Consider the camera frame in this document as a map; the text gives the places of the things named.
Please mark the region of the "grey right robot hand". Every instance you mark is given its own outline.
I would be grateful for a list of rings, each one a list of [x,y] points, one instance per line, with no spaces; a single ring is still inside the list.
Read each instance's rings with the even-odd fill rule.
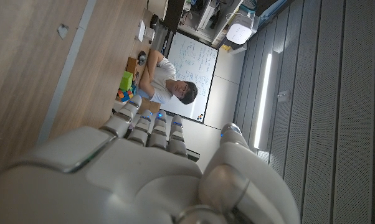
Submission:
[[[283,179],[227,123],[205,170],[181,118],[134,96],[101,128],[74,129],[0,174],[0,223],[299,223]]]

